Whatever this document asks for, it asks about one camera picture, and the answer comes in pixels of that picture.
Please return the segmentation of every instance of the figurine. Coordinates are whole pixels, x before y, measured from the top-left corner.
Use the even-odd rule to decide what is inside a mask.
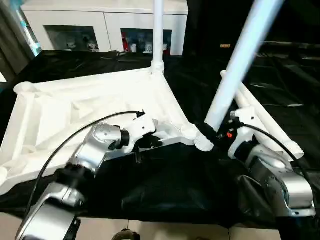
[[[91,51],[91,52],[99,52],[99,47],[98,44],[95,43],[94,41],[90,40],[87,44],[87,48]]]

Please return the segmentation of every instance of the white pole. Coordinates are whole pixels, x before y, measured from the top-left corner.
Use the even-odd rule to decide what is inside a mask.
[[[284,0],[255,0],[235,46],[232,57],[214,96],[212,105],[205,118],[216,132],[219,130],[229,107],[235,98],[240,83],[245,78],[263,41],[280,10]],[[195,146],[204,152],[211,151],[214,145],[200,132]]]
[[[151,71],[152,74],[156,74],[163,73],[165,70],[163,61],[164,0],[154,0],[153,21],[153,60],[151,62]]]

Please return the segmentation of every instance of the glass cabinet door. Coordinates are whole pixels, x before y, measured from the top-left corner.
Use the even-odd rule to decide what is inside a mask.
[[[102,12],[25,10],[24,14],[43,50],[111,50]]]
[[[153,14],[116,13],[104,14],[112,51],[153,52]],[[187,16],[163,16],[163,53],[182,55],[184,50]]]
[[[121,28],[122,46],[124,52],[153,53],[152,29]],[[172,30],[163,31],[163,53],[170,55]]]
[[[44,25],[55,50],[99,52],[92,26]]]

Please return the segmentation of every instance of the black tablecloth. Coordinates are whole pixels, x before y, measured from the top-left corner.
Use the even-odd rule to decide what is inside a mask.
[[[0,94],[0,139],[15,104],[12,88],[16,84],[146,68],[151,60],[150,55],[132,53],[41,52]],[[226,69],[228,59],[166,57],[164,63],[165,77],[188,120],[204,121],[221,80],[220,71]],[[299,161],[308,168],[317,208],[319,70],[314,62],[261,57],[255,60],[245,79],[250,91],[304,150],[305,157]],[[219,149],[205,153],[183,144],[161,147],[143,152],[142,164],[137,164],[133,156],[105,162],[80,215],[225,227],[236,223],[273,227],[274,218],[262,190],[243,175],[250,173]],[[49,176],[41,181],[35,200],[52,180]],[[22,216],[33,184],[34,181],[21,183],[0,196],[0,211]]]

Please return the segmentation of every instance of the black fabric backdrop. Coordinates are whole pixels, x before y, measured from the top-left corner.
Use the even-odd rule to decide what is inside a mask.
[[[0,94],[0,139],[15,104],[12,88],[32,83],[146,68],[152,57],[118,52],[43,51]],[[228,58],[167,57],[165,77],[182,110],[192,123],[203,121],[220,83]],[[320,197],[320,67],[271,57],[257,58],[245,84],[284,131],[305,152],[300,162],[308,168]],[[176,144],[105,162],[90,190],[81,216],[158,222],[236,223],[274,227],[263,191],[243,175],[244,166],[214,149],[205,153]],[[53,177],[44,178],[37,197]],[[0,212],[21,217],[34,181],[21,183],[0,196]]]

